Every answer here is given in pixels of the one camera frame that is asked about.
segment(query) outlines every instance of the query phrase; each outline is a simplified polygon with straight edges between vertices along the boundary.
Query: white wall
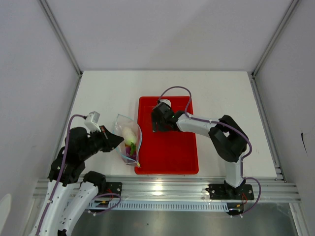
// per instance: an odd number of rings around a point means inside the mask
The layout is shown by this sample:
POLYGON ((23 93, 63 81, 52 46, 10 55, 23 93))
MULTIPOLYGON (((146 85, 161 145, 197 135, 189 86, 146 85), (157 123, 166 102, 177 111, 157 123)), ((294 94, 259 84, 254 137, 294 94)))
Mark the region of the white wall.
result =
POLYGON ((48 0, 82 70, 253 71, 291 0, 48 0))
POLYGON ((0 199, 13 196, 4 236, 22 234, 76 82, 38 2, 0 1, 0 199))
POLYGON ((314 12, 315 1, 301 1, 257 79, 284 174, 297 183, 311 235, 315 235, 314 12))

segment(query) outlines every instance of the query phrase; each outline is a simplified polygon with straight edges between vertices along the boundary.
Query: metal floor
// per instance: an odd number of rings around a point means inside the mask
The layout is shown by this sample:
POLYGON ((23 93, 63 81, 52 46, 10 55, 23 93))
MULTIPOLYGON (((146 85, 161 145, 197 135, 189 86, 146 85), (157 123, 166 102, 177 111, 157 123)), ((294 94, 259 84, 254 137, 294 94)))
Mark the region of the metal floor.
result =
POLYGON ((84 213, 72 236, 298 236, 289 204, 258 204, 244 218, 226 213, 113 210, 84 213))

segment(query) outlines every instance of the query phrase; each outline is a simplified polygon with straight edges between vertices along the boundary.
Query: white vegetable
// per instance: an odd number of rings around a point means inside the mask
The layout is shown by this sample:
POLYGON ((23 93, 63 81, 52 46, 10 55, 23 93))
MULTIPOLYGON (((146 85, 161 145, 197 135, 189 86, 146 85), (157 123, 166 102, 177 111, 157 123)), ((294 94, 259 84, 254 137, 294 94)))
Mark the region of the white vegetable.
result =
POLYGON ((136 145, 137 138, 134 132, 129 127, 123 128, 123 138, 125 140, 125 144, 131 146, 131 143, 136 145))

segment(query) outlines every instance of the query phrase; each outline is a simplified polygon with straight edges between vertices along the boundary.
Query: transparent bag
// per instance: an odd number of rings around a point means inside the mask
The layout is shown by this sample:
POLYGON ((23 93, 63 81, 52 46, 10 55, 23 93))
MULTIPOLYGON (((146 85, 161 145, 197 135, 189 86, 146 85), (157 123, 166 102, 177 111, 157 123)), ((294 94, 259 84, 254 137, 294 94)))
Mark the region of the transparent bag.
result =
POLYGON ((118 147, 116 148, 116 151, 118 152, 122 160, 127 165, 140 167, 140 163, 138 159, 138 153, 139 153, 139 149, 140 149, 141 141, 142 141, 142 132, 141 132, 140 126, 133 119, 130 119, 129 117, 118 114, 116 121, 114 123, 113 134, 123 137, 123 130, 125 127, 130 128, 132 132, 135 134, 136 147, 134 148, 134 150, 132 150, 131 147, 125 144, 125 142, 122 142, 118 145, 118 147))

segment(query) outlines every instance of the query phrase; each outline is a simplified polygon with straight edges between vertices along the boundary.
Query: red tray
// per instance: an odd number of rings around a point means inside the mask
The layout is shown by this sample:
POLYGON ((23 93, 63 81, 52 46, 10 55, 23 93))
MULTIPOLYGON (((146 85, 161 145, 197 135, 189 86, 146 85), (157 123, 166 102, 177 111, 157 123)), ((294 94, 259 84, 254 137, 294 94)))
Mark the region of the red tray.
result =
MULTIPOLYGON (((174 112, 184 111, 189 97, 163 97, 171 101, 174 112)), ((158 97, 140 97, 138 124, 142 131, 139 150, 141 167, 135 167, 138 175, 194 175, 198 173, 196 136, 190 132, 153 132, 151 111, 158 97)), ((193 114, 192 104, 189 113, 193 114)))

